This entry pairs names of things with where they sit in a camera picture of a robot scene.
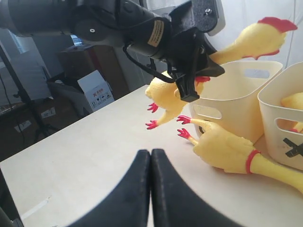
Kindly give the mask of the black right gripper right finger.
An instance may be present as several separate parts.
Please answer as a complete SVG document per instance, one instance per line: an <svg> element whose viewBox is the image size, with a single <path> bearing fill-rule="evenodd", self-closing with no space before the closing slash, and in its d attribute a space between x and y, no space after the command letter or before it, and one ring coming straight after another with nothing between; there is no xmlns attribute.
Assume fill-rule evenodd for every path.
<svg viewBox="0 0 303 227"><path fill-rule="evenodd" d="M162 149L151 152L155 227L239 227L202 200L177 173Z"/></svg>

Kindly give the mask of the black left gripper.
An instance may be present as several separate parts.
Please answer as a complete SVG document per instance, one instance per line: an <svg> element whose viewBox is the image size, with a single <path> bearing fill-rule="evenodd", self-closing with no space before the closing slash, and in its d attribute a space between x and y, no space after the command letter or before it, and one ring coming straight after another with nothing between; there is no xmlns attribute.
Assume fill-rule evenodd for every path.
<svg viewBox="0 0 303 227"><path fill-rule="evenodd" d="M154 17L127 28L123 52L143 71L166 83L176 84L182 101L193 102L199 98L194 85L196 76L218 77L225 73L224 68L209 56L206 57L206 65L197 70L202 48L199 35L196 28L176 33L168 19ZM168 76L139 63L128 50L166 63Z"/></svg>

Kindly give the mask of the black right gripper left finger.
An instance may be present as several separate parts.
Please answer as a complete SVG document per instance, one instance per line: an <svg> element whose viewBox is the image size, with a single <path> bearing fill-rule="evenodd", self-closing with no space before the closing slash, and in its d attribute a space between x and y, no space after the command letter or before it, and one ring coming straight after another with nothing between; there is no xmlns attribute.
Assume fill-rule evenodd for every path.
<svg viewBox="0 0 303 227"><path fill-rule="evenodd" d="M150 203L150 164L147 150L139 150L128 171L94 209L71 227L145 227Z"/></svg>

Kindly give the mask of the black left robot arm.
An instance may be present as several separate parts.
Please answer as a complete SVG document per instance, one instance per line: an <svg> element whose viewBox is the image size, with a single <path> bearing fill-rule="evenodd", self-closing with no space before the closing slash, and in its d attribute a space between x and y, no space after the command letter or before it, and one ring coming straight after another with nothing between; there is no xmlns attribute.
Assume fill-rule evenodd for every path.
<svg viewBox="0 0 303 227"><path fill-rule="evenodd" d="M167 64L168 77L141 63L143 71L175 83L182 101L199 98L194 80L224 69L210 56L206 35L224 23L218 0L189 0L158 15L131 0L3 0L0 26L21 37L76 35L89 44L121 47Z"/></svg>

